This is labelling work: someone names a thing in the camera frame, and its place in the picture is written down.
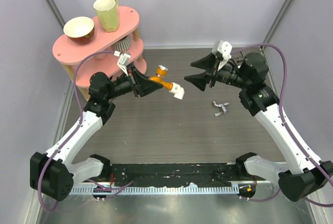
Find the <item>orange faucet with chrome knob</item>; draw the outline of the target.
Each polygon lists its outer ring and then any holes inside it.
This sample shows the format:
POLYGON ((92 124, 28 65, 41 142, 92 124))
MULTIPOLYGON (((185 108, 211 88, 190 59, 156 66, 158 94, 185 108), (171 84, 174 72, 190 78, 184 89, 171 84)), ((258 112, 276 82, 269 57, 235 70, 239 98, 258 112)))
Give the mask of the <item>orange faucet with chrome knob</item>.
POLYGON ((149 79, 154 82, 162 84, 164 88, 166 88, 168 91, 171 91, 173 84, 163 80, 163 78, 167 75, 167 73, 168 73, 167 67, 165 67, 164 65, 158 65, 155 76, 151 76, 149 79))

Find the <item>white PVC elbow fitting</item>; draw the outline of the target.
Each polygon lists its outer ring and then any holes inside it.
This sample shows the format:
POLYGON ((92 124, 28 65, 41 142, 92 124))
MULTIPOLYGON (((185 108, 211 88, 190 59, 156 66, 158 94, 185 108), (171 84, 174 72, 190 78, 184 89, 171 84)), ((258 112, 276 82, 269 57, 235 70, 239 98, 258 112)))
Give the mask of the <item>white PVC elbow fitting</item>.
POLYGON ((172 88, 169 92, 173 94, 174 98, 179 100, 182 100, 185 94, 184 88, 177 83, 172 83, 172 88))

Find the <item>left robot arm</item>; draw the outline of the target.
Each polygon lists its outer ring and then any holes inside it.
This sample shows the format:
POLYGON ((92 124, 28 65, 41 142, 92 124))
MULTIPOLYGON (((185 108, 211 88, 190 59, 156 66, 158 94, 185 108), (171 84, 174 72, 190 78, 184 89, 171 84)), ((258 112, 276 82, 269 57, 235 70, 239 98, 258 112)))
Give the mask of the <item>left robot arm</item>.
POLYGON ((51 148, 36 152, 30 159, 30 186, 39 196, 47 195, 56 201, 64 200, 72 188, 89 179, 107 181, 111 175, 110 160, 93 154, 73 164, 73 159, 90 137, 110 119, 115 109, 112 99, 133 93, 144 97, 163 85, 141 74, 132 65, 128 74, 112 81, 105 73, 97 72, 90 78, 90 98, 77 122, 51 148))

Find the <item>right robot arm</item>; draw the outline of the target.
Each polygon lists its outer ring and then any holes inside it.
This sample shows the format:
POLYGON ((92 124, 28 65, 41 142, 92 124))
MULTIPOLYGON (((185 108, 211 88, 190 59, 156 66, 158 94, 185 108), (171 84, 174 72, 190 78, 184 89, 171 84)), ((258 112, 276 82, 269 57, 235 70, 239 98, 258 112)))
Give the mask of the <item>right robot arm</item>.
POLYGON ((323 172, 332 176, 332 162, 323 161, 310 149, 279 108, 279 98, 265 83, 269 71, 265 58, 251 52, 239 67, 228 61, 221 68, 219 58, 209 54, 192 62, 192 67, 204 72, 184 79, 201 91, 216 82, 240 88, 241 104, 267 130, 286 160, 286 164, 279 164, 249 152, 237 158, 236 176, 246 180, 253 175, 277 184, 293 202, 321 189, 328 181, 323 172))

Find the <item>dark faucet with white elbow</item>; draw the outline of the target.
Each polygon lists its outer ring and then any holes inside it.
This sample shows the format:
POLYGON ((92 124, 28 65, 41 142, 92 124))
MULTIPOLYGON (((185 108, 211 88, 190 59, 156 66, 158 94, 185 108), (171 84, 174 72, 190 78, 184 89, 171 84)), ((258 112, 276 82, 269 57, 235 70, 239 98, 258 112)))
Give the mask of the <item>dark faucet with white elbow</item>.
POLYGON ((232 58, 236 63, 242 63, 244 60, 244 57, 233 57, 232 58))

